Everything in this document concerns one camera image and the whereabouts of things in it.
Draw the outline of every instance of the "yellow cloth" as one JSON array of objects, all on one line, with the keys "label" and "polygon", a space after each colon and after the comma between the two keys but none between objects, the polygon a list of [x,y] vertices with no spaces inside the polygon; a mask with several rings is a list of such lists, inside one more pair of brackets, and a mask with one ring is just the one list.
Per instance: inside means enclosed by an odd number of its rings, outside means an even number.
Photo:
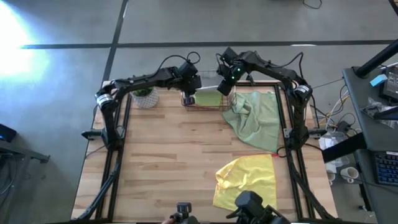
[{"label": "yellow cloth", "polygon": [[244,190],[252,190],[262,197],[263,207],[277,208],[274,166],[269,154],[235,159],[216,173],[216,179],[213,199],[216,207],[235,211],[236,197]]}]

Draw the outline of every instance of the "small plant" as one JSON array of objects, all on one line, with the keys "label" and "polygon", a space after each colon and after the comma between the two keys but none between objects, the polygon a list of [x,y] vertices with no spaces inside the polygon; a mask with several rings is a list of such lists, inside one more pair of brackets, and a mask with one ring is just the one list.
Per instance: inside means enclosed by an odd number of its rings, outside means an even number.
[{"label": "small plant", "polygon": [[149,87],[149,88],[145,88],[145,89],[141,89],[141,90],[136,90],[133,92],[134,96],[147,96],[151,93],[151,91],[153,90],[153,87]]}]

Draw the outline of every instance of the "white pot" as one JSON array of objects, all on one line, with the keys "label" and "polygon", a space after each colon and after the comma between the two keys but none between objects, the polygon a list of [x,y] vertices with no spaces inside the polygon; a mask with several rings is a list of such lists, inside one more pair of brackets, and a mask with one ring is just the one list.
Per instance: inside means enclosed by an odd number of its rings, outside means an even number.
[{"label": "white pot", "polygon": [[130,92],[132,98],[136,102],[138,107],[141,108],[152,108],[156,105],[159,100],[159,95],[157,94],[157,90],[153,87],[151,93],[147,96],[136,96],[134,92]]}]

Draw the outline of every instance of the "towel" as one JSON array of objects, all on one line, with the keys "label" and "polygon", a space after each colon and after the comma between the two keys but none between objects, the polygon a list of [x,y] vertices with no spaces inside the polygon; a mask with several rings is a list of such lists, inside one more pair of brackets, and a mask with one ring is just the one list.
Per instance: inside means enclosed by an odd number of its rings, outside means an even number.
[{"label": "towel", "polygon": [[252,190],[262,197],[262,206],[276,209],[276,180],[270,154],[243,156],[230,162],[216,173],[217,186],[213,205],[236,210],[236,197]]},{"label": "towel", "polygon": [[236,105],[223,113],[237,137],[246,144],[276,152],[280,121],[275,93],[237,93]]}]

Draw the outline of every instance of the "potted plant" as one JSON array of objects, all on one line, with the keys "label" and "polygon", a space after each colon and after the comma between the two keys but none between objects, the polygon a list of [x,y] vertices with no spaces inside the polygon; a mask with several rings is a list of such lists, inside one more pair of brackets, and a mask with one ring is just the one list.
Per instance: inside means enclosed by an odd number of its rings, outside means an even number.
[{"label": "potted plant", "polygon": [[152,108],[159,100],[159,95],[155,87],[149,87],[131,92],[131,96],[138,107]]}]

